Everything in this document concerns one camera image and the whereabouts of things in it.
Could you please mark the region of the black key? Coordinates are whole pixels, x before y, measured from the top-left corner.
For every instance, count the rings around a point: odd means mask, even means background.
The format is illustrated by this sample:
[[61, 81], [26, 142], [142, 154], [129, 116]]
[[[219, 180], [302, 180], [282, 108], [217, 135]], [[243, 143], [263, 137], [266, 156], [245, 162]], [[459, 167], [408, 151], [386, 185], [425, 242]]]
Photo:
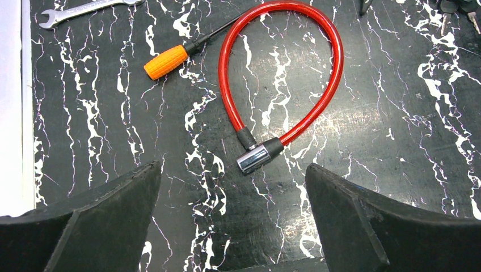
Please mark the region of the black key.
[[442, 13], [441, 36], [446, 35], [448, 31], [448, 24], [451, 17], [456, 12], [466, 14], [469, 21], [472, 22], [475, 31], [480, 34], [480, 27], [478, 25], [476, 11], [480, 7], [480, 1], [475, 0], [441, 0], [438, 7]]

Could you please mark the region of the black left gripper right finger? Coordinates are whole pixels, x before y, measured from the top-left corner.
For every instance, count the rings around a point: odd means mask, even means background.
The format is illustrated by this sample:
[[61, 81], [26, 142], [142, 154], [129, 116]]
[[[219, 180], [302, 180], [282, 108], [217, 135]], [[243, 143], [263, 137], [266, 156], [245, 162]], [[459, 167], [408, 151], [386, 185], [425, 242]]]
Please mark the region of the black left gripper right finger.
[[330, 271], [479, 271], [480, 221], [414, 207], [310, 164], [305, 184]]

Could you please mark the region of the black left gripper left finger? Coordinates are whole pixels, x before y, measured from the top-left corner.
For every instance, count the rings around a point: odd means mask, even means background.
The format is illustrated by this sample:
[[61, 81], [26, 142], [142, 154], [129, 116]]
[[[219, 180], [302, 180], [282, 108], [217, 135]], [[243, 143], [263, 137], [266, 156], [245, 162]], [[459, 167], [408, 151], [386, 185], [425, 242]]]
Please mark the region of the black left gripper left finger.
[[152, 161], [21, 216], [1, 217], [2, 271], [137, 271], [161, 185]]

